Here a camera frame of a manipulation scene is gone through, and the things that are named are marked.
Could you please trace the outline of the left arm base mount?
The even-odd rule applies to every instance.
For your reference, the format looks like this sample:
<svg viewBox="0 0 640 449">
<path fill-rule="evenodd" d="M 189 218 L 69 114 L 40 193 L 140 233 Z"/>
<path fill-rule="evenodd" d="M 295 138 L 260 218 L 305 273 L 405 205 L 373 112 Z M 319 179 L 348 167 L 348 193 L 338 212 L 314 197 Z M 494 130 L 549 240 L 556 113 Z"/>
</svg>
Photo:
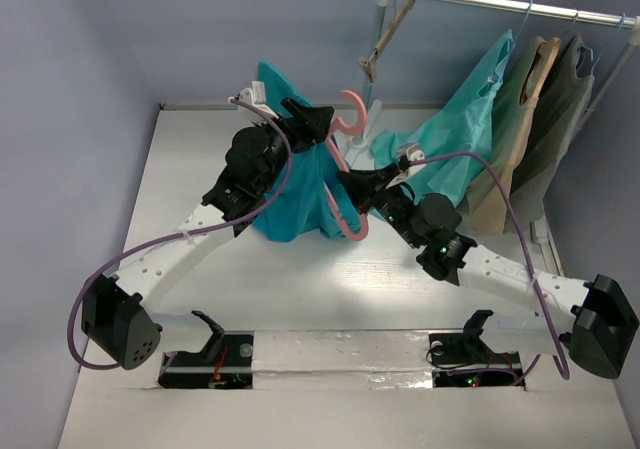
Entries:
<svg viewBox="0 0 640 449">
<path fill-rule="evenodd" d="M 164 389 L 244 390 L 253 387 L 253 332 L 226 332 L 202 311 L 192 314 L 202 320 L 211 335 L 197 352 L 163 354 L 157 383 Z"/>
</svg>

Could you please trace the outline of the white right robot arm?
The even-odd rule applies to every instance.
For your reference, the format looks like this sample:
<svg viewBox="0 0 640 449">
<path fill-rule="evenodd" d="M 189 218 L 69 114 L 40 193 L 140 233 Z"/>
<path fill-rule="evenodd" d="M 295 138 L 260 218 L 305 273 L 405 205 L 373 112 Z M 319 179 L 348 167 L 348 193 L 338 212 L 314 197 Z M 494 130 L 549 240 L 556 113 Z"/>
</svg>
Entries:
<svg viewBox="0 0 640 449">
<path fill-rule="evenodd" d="M 621 286 L 597 275 L 563 279 L 504 258 L 458 233 L 462 221 L 451 201 L 431 193 L 415 203 L 391 181 L 400 169 L 340 171 L 337 179 L 356 210 L 376 210 L 412 248 L 433 279 L 484 291 L 537 313 L 544 336 L 556 335 L 581 369 L 605 379 L 620 376 L 639 328 Z"/>
</svg>

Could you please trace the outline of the pink plastic hanger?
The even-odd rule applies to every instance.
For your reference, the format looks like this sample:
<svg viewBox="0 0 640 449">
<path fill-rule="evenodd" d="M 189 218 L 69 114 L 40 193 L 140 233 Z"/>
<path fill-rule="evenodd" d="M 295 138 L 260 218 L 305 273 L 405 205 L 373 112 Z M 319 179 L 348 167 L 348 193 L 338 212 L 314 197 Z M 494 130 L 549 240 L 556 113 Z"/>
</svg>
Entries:
<svg viewBox="0 0 640 449">
<path fill-rule="evenodd" d="M 325 145 L 332 156 L 332 159 L 336 163 L 337 167 L 341 172 L 348 173 L 350 171 L 349 165 L 347 164 L 344 157 L 341 155 L 338 146 L 333 140 L 333 135 L 336 131 L 342 132 L 347 136 L 359 136 L 362 135 L 365 129 L 365 126 L 368 122 L 368 114 L 367 109 L 360 98 L 360 96 L 352 91 L 352 90 L 342 90 L 341 97 L 349 102 L 356 111 L 357 120 L 354 125 L 348 125 L 341 117 L 335 118 L 329 126 L 328 134 L 325 139 Z M 340 207 L 336 202 L 330 188 L 327 185 L 324 185 L 325 193 L 328 199 L 329 208 L 336 219 L 341 231 L 344 236 L 351 241 L 359 242 L 364 240 L 369 232 L 369 224 L 367 216 L 364 214 L 359 215 L 359 231 L 354 232 L 350 229 L 348 223 L 344 219 Z"/>
</svg>

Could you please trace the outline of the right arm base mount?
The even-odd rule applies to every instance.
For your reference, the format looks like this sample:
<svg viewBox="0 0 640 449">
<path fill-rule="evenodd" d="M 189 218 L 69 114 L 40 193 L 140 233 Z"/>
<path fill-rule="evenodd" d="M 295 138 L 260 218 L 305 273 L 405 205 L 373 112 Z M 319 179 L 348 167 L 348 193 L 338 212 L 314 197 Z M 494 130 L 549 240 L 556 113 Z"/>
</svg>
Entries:
<svg viewBox="0 0 640 449">
<path fill-rule="evenodd" d="M 462 329 L 429 335 L 425 359 L 434 388 L 526 388 L 518 352 L 495 352 L 481 339 L 491 310 L 477 310 Z"/>
</svg>

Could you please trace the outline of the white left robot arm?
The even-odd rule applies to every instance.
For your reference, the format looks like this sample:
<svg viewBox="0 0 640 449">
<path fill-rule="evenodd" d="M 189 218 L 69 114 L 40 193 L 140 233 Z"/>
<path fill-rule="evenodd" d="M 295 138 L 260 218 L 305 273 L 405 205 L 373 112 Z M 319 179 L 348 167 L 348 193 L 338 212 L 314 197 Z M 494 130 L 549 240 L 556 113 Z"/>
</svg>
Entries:
<svg viewBox="0 0 640 449">
<path fill-rule="evenodd" d="M 205 257 L 239 236 L 291 179 L 294 155 L 324 143 L 334 116 L 330 106 L 292 98 L 275 112 L 234 98 L 249 126 L 233 136 L 214 186 L 173 233 L 140 244 L 86 281 L 70 320 L 110 358 L 108 369 L 133 370 L 161 340 L 156 305 Z"/>
</svg>

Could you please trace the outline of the teal blue t-shirt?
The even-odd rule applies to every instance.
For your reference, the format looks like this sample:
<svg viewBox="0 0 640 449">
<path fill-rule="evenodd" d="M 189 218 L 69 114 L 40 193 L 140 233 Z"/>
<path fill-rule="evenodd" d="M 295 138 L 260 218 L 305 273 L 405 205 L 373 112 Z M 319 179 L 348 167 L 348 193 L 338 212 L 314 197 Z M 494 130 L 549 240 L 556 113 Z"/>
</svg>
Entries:
<svg viewBox="0 0 640 449">
<path fill-rule="evenodd" d="M 359 231 L 359 215 L 336 178 L 337 172 L 338 166 L 324 144 L 296 154 L 286 187 L 252 227 L 268 240 L 280 243 L 315 230 L 328 239 L 342 238 L 344 233 L 329 206 L 326 192 L 330 191 L 349 228 Z"/>
</svg>

